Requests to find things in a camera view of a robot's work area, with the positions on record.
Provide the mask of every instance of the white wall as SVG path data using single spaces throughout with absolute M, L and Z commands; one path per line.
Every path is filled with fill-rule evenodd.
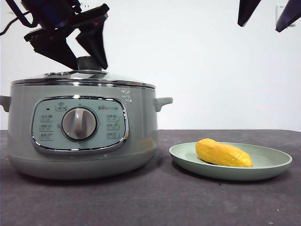
M 286 2 L 262 1 L 241 28 L 239 0 L 107 0 L 108 71 L 174 98 L 158 113 L 159 129 L 301 131 L 301 23 L 275 31 L 276 5 Z M 1 30 L 9 12 L 1 0 Z M 69 70 L 34 53 L 23 40 L 29 30 L 16 22 L 0 38 L 2 95 L 12 80 Z M 85 55 L 75 36 L 71 48 Z M 1 129 L 7 118 L 1 108 Z

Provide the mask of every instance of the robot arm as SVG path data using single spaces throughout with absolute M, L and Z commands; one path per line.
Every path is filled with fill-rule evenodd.
M 238 25 L 243 27 L 250 19 L 261 0 L 240 0 Z M 285 28 L 301 17 L 301 1 L 289 0 L 279 17 L 276 31 L 282 32 Z
M 78 43 L 99 68 L 108 67 L 103 47 L 103 25 L 109 10 L 106 4 L 82 13 L 78 0 L 22 0 L 22 5 L 33 17 L 33 22 L 29 23 L 13 0 L 6 2 L 23 25 L 31 28 L 41 25 L 41 29 L 24 37 L 35 52 L 77 70 L 77 59 L 66 38 L 79 28 L 81 33 L 76 38 Z

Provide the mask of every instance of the green plate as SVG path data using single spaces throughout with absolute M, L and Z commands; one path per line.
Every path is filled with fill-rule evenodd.
M 210 178 L 224 180 L 262 180 L 272 178 L 285 171 L 292 157 L 276 149 L 239 143 L 226 143 L 247 152 L 253 161 L 253 167 L 218 166 L 202 161 L 196 154 L 193 143 L 171 147 L 169 152 L 173 160 L 184 169 Z

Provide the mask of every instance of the pot handle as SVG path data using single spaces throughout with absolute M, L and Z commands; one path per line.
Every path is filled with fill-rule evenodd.
M 10 103 L 11 97 L 0 96 L 0 105 L 3 107 L 5 112 L 9 112 Z
M 161 111 L 161 107 L 167 104 L 171 104 L 173 102 L 172 97 L 166 98 L 156 98 L 154 101 L 156 112 Z

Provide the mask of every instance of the peeled mango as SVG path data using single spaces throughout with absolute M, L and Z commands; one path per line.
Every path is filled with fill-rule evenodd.
M 202 139 L 196 144 L 196 152 L 201 160 L 221 166 L 252 167 L 248 153 L 231 145 L 222 144 L 212 139 Z

